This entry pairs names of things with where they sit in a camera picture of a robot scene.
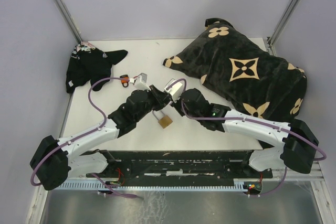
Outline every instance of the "brass padlock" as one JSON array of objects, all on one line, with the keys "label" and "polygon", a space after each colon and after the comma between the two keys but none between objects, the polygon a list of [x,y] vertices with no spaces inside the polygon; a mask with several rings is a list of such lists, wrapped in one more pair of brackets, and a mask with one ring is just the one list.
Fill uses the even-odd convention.
[{"label": "brass padlock", "polygon": [[169,125],[171,125],[173,120],[171,120],[171,118],[169,116],[165,115],[160,120],[158,120],[158,122],[161,125],[161,127],[164,129],[164,128],[168,127]]}]

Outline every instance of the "black pillow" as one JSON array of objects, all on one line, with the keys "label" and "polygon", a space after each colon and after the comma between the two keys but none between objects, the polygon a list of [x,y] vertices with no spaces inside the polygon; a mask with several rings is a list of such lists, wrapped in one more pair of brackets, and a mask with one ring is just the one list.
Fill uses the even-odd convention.
[{"label": "black pillow", "polygon": [[205,32],[163,65],[199,78],[240,112],[291,122],[306,93],[305,72],[261,50],[223,19],[207,19],[205,27]]}]

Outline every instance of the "black fabric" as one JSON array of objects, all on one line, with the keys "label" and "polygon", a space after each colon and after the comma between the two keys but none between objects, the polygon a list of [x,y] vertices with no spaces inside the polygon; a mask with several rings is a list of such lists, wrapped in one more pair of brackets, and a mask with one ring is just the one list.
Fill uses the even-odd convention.
[{"label": "black fabric", "polygon": [[[75,88],[91,80],[91,85],[97,81],[110,77],[111,68],[118,64],[127,55],[126,50],[103,52],[88,42],[81,42],[72,51],[67,70],[67,93],[73,93]],[[109,82],[103,81],[93,88],[99,91]]]},{"label": "black fabric", "polygon": [[223,19],[207,19],[205,27],[205,32],[163,65],[201,79],[203,86],[240,112],[291,122],[306,93],[304,71],[261,50]]}]

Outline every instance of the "purple cable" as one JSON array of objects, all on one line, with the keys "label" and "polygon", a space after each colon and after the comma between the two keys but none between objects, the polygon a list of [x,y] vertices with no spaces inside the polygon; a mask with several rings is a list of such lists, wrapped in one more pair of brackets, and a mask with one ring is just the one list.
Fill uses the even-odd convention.
[{"label": "purple cable", "polygon": [[[91,99],[91,92],[92,92],[92,89],[93,89],[96,85],[98,85],[98,84],[101,83],[102,81],[107,81],[107,80],[128,80],[128,79],[117,78],[117,77],[108,77],[108,78],[103,78],[103,79],[97,81],[95,84],[93,84],[93,85],[91,86],[91,88],[90,88],[90,90],[89,90],[89,93],[88,93],[89,102],[90,102],[90,104],[91,104],[96,110],[98,110],[98,111],[102,114],[102,116],[104,117],[104,120],[103,120],[102,124],[100,125],[100,127],[103,127],[103,126],[106,124],[106,122],[107,122],[107,116],[105,115],[105,113],[104,113],[100,108],[98,108],[98,107],[93,103],[93,101],[92,101],[92,99]],[[96,132],[97,130],[98,130],[98,128],[93,129],[93,130],[88,131],[88,132],[85,132],[85,133],[83,133],[83,134],[81,134],[81,135],[79,135],[79,136],[74,137],[74,138],[71,139],[70,141],[73,143],[74,141],[76,141],[76,140],[78,140],[78,139],[80,139],[80,138],[82,138],[82,137],[84,137],[84,136],[87,136],[87,135],[89,135],[89,134],[91,134],[91,133],[93,133],[93,132]],[[57,146],[55,149],[53,149],[51,152],[49,152],[44,158],[42,158],[42,160],[37,164],[37,166],[36,166],[35,169],[33,170],[32,176],[30,177],[30,183],[31,183],[33,186],[40,186],[40,185],[41,185],[41,183],[35,183],[35,182],[34,182],[35,175],[36,175],[37,171],[39,170],[39,168],[41,167],[41,165],[42,165],[42,164],[43,164],[43,163],[44,163],[50,156],[52,156],[53,153],[57,152],[59,149],[62,149],[62,148],[63,148],[64,146],[66,146],[66,145],[68,145],[68,142],[63,143],[63,144]],[[120,193],[118,193],[118,192],[116,192],[116,191],[113,191],[113,190],[112,190],[112,192],[114,192],[114,193],[116,194],[116,196],[122,196],[122,197],[123,197],[122,194],[120,194]],[[129,197],[129,196],[130,196],[130,195],[126,194],[126,197],[125,197],[125,198],[134,198],[134,196],[136,197],[136,195],[133,195],[132,197]]]},{"label": "purple cable", "polygon": [[109,196],[120,196],[120,197],[124,197],[124,198],[127,198],[127,199],[135,199],[137,198],[137,195],[135,194],[121,194],[119,192],[117,192],[116,190],[113,190],[111,188],[111,186],[109,186],[108,184],[106,184],[100,177],[98,177],[97,174],[95,173],[91,173],[91,175],[93,177],[95,177],[97,180],[99,180],[107,189],[109,189],[113,194],[107,194]]}]

